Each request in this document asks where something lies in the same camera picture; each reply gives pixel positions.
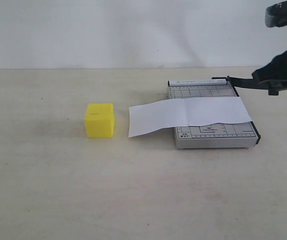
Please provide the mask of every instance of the paper cutter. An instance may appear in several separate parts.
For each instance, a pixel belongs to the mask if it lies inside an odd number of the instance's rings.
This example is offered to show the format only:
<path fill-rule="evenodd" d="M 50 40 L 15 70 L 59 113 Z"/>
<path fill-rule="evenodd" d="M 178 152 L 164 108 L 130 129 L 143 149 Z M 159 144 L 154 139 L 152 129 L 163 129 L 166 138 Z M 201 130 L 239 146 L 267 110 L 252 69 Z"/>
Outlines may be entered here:
<path fill-rule="evenodd" d="M 226 79 L 168 82 L 169 99 L 202 97 L 239 97 L 239 94 Z M 174 127 L 177 149 L 252 148 L 260 138 L 253 122 Z"/>

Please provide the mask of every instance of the yellow cube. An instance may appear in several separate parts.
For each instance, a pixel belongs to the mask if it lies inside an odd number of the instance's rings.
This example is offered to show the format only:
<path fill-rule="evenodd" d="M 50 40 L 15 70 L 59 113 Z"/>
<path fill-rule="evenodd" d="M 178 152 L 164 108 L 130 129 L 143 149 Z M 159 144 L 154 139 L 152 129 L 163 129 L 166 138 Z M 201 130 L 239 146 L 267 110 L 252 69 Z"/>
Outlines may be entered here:
<path fill-rule="evenodd" d="M 112 138 L 115 128 L 114 105 L 112 103 L 88 104 L 84 125 L 88 138 Z"/>

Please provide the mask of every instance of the white paper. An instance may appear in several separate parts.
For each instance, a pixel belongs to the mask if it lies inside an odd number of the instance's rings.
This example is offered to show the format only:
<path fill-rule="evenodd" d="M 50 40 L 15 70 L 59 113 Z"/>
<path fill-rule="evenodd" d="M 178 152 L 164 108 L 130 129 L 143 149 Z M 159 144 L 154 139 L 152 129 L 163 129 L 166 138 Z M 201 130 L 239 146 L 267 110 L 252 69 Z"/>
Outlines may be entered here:
<path fill-rule="evenodd" d="M 241 124 L 252 119 L 240 97 L 192 97 L 129 108 L 128 137 L 173 127 Z"/>

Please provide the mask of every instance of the white table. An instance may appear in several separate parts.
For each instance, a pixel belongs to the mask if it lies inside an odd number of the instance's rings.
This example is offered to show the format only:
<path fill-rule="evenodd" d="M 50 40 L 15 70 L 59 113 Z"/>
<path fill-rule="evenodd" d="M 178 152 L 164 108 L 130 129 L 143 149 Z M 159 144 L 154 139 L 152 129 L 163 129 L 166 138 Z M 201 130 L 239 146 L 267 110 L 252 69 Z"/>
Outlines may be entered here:
<path fill-rule="evenodd" d="M 0 240 L 286 240 L 287 91 L 237 89 L 252 149 L 128 138 L 128 107 L 167 98 L 168 80 L 255 69 L 0 70 Z M 102 102 L 115 136 L 87 139 L 87 104 Z"/>

